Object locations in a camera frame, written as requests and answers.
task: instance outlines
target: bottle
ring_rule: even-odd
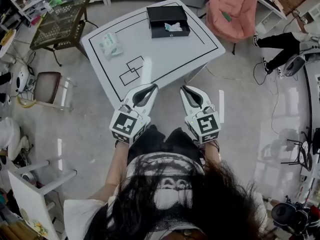
[[[43,1],[43,6],[44,6],[44,8],[46,8],[46,10],[48,11],[48,13],[49,13],[56,21],[59,20],[59,17],[57,16],[55,10],[51,7],[51,5],[50,5],[46,0]]]

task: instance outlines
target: white chair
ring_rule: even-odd
[[[47,205],[45,195],[76,176],[77,172],[73,170],[41,188],[36,188],[21,177],[24,173],[45,167],[49,164],[50,162],[46,160],[16,170],[8,170],[8,175],[15,200],[26,224],[48,240],[61,240],[49,215],[49,210],[55,206],[55,203],[51,202]]]

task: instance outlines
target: floor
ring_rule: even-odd
[[[94,4],[88,8],[88,18],[101,26],[155,2],[117,0],[109,7]],[[280,24],[274,31],[281,33],[283,27]],[[87,24],[84,34],[93,29],[94,26]],[[25,28],[18,33],[18,39],[22,41],[30,41],[32,36]],[[286,138],[302,140],[299,132],[308,125],[304,73],[300,71],[297,80],[293,77],[280,79],[272,73],[264,84],[257,85],[253,77],[256,63],[261,62],[262,54],[268,57],[275,51],[257,49],[248,39],[237,44],[233,55],[232,44],[219,40],[226,53],[210,62],[207,70],[203,70],[191,85],[207,92],[218,111],[219,91],[224,91],[224,123],[218,138],[221,158],[228,162],[242,184],[255,182],[263,195],[278,200],[283,200],[285,195],[293,197],[301,167],[281,165],[280,162],[295,159],[297,151],[287,145]],[[19,49],[27,56],[30,54],[27,45],[20,45]],[[57,58],[62,67],[58,67],[50,52],[39,50],[31,65],[36,73],[59,71],[77,83],[71,95],[73,111],[39,105],[24,109],[13,99],[11,105],[5,106],[3,114],[14,118],[34,144],[29,154],[33,163],[58,156],[65,158],[38,173],[41,183],[55,179],[62,170],[77,170],[77,176],[58,189],[63,202],[65,199],[86,199],[104,184],[115,149],[115,140],[109,131],[114,109],[90,62],[77,49],[58,51]],[[18,64],[12,67],[15,76],[18,67]],[[256,66],[255,76],[259,82],[263,81],[265,75],[261,64]],[[179,94],[183,84],[184,80],[179,79],[161,89],[151,112],[152,123],[166,135],[178,127],[188,132]],[[13,86],[11,95],[15,95]],[[0,171],[0,187],[6,190],[10,189],[6,172],[10,166],[7,163]]]

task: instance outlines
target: wrist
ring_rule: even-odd
[[[215,148],[218,153],[220,152],[220,146],[219,146],[219,143],[218,141],[215,139],[215,140],[212,140],[212,141],[209,141],[205,144],[206,148]]]
[[[124,143],[122,141],[117,141],[115,144],[115,148],[121,150],[129,150],[129,144]]]

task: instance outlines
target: black box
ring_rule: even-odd
[[[186,37],[190,34],[187,22],[187,15],[182,6],[159,6],[147,7],[149,18],[149,28],[151,28],[152,38]],[[182,31],[167,31],[165,23],[173,25],[180,23]]]

